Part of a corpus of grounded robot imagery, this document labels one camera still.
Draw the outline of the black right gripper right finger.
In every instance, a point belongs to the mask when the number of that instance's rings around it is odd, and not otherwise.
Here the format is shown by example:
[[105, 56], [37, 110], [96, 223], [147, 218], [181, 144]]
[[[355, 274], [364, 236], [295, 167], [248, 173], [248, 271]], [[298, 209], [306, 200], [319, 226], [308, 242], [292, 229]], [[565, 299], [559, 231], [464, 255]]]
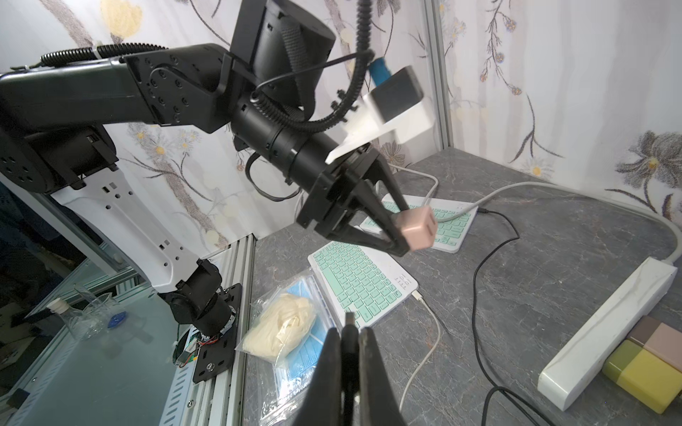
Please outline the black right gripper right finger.
[[372, 328], [359, 337], [360, 425], [404, 426]]

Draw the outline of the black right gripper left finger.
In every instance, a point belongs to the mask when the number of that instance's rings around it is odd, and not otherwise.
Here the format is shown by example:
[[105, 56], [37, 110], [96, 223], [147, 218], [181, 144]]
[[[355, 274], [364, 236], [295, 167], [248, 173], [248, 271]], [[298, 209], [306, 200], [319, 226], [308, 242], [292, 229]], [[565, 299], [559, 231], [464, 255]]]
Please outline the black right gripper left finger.
[[337, 329], [331, 328], [293, 425], [340, 425], [341, 392], [341, 339]]

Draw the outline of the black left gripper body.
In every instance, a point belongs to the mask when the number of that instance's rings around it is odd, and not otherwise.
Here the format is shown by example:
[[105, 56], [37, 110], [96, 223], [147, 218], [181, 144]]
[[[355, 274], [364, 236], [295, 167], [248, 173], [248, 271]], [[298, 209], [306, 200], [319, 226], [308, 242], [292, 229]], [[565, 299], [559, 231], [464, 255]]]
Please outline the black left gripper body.
[[330, 241], [330, 232], [342, 224], [350, 225], [358, 211], [377, 207], [378, 199], [366, 182], [377, 159], [378, 151], [364, 146], [326, 166], [308, 192], [296, 222], [305, 228], [315, 224], [314, 230]]

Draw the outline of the white power strip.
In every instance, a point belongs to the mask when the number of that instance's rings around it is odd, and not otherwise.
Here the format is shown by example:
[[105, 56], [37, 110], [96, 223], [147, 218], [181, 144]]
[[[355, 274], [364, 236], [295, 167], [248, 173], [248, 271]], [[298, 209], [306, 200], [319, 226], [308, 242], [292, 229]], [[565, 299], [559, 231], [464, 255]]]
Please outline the white power strip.
[[628, 332], [668, 293], [678, 268], [647, 258], [545, 366], [538, 391], [561, 411], [584, 392]]

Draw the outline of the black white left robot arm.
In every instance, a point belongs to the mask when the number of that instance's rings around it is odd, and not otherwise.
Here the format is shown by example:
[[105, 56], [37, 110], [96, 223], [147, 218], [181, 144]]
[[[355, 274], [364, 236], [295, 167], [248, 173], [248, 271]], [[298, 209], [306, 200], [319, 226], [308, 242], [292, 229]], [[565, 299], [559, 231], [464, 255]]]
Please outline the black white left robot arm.
[[156, 158], [156, 127], [205, 133], [229, 127], [249, 149], [308, 195], [300, 225], [330, 241], [401, 256], [408, 242], [372, 185], [407, 205], [380, 152], [346, 148], [328, 130], [355, 110], [373, 59], [372, 3], [357, 5], [349, 86], [314, 119], [315, 89], [330, 66], [334, 34], [290, 1], [241, 4], [229, 47], [110, 44], [57, 51], [1, 77], [1, 172], [49, 195], [121, 250], [170, 306], [205, 337], [236, 319], [218, 268], [195, 255], [147, 209], [118, 166], [108, 126], [126, 124]]

